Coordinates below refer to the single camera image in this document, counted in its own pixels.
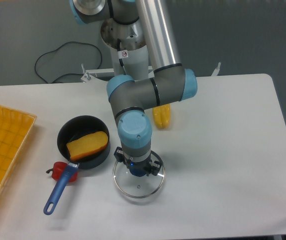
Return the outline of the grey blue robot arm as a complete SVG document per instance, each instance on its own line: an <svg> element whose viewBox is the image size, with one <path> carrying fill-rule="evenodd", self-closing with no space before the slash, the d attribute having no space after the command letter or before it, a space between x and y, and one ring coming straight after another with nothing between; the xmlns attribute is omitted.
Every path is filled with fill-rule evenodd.
<svg viewBox="0 0 286 240"><path fill-rule="evenodd" d="M121 147L115 152L136 177L157 175L152 125L145 110L196 95L194 72L182 66L163 0L72 0L81 24L102 21L101 38L111 50L114 77L106 91Z"/></svg>

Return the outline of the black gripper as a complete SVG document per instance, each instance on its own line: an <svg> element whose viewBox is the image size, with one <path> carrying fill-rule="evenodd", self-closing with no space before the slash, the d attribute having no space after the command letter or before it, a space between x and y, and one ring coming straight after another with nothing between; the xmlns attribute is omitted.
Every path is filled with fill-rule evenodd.
<svg viewBox="0 0 286 240"><path fill-rule="evenodd" d="M163 166L162 161L152 161L150 156L145 158L124 156L123 149L119 146L115 149L113 155L118 163L124 162L127 169L145 171L147 176L157 176Z"/></svg>

